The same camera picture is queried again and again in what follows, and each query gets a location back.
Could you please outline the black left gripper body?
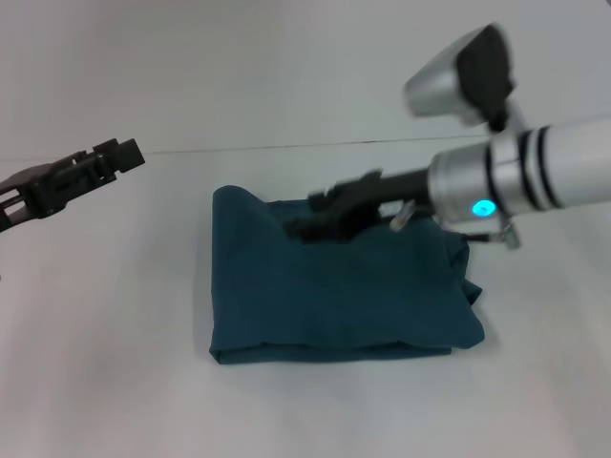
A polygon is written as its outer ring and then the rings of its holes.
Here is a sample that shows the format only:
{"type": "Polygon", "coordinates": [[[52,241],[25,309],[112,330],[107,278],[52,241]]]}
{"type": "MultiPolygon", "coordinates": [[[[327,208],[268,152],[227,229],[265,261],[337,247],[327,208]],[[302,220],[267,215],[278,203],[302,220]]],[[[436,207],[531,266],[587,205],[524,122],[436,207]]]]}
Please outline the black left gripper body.
{"type": "Polygon", "coordinates": [[[1,231],[64,210],[70,200],[58,191],[59,176],[75,166],[73,159],[33,166],[1,182],[1,231]]]}

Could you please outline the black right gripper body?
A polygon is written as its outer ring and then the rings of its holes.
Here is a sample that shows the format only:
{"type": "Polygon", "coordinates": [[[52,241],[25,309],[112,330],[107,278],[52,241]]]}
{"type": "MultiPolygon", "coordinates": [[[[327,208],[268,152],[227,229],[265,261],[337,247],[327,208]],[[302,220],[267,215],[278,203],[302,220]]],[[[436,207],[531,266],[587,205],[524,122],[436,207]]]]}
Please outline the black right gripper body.
{"type": "Polygon", "coordinates": [[[428,174],[428,168],[392,176],[368,173],[346,183],[333,205],[333,216],[342,229],[368,229],[388,219],[380,216],[379,207],[394,201],[412,201],[417,216],[431,216],[428,174]]]}

